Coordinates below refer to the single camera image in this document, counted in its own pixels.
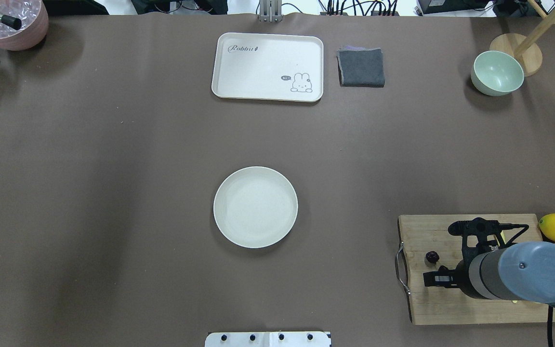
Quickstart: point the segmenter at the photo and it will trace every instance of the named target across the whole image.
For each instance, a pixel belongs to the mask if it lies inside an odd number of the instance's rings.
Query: brown tabletop
[[[401,214],[555,212],[555,27],[517,92],[469,82],[494,37],[538,20],[51,18],[40,48],[0,51],[0,347],[280,329],[335,347],[544,345],[544,324],[415,327],[394,268]],[[227,31],[320,38],[322,99],[214,96]],[[383,49],[384,88],[340,87],[347,44]],[[299,196],[289,235],[260,250],[211,209],[251,165]]]

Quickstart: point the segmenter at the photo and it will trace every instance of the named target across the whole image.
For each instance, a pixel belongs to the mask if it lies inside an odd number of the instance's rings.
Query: wooden base
[[[412,323],[440,325],[546,321],[548,306],[544,304],[472,299],[457,288],[424,285],[424,272],[438,270],[440,265],[455,268],[462,260],[462,238],[449,235],[449,225],[456,220],[472,220],[475,217],[499,220],[501,223],[528,224],[530,229],[517,241],[541,241],[537,216],[533,214],[399,216],[399,235],[404,242],[408,286],[411,292],[408,300]],[[505,240],[518,231],[519,229],[504,231]],[[425,262],[425,253],[429,251],[436,251],[440,255],[440,261],[436,265]]]
[[[502,34],[491,42],[489,50],[505,52],[511,57],[515,57],[513,51],[515,51],[515,48],[525,39],[526,37],[520,34]],[[524,69],[524,76],[528,77],[534,75],[535,72],[541,68],[543,54],[539,46],[533,43],[530,48],[526,49],[526,52],[524,52],[521,57],[516,57],[515,59]]]

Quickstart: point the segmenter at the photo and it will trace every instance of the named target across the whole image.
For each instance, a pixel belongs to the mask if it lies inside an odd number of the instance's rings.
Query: black handle tip
[[[1,17],[1,22],[15,30],[18,30],[23,26],[20,19],[5,14]]]

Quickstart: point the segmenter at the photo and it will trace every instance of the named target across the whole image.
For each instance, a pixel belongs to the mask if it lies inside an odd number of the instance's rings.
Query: wooden cutting board
[[[454,215],[401,215],[398,218],[399,236],[404,242],[410,295],[410,320],[415,325],[429,324],[481,324],[481,323],[534,323],[547,321],[548,306],[526,301],[472,299],[457,288],[425,287],[423,273],[448,268],[462,260],[461,237],[449,235],[447,228],[457,220],[482,217],[501,223],[528,224],[530,228],[516,242],[541,241],[538,219],[533,214],[454,214]],[[504,231],[505,240],[520,229]],[[436,251],[440,261],[436,265],[425,263],[425,254]]]

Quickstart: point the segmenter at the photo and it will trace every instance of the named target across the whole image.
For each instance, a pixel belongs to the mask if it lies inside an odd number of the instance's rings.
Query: mint green bowl
[[[524,69],[515,58],[500,51],[486,51],[472,64],[472,84],[489,96],[514,92],[524,83]]]

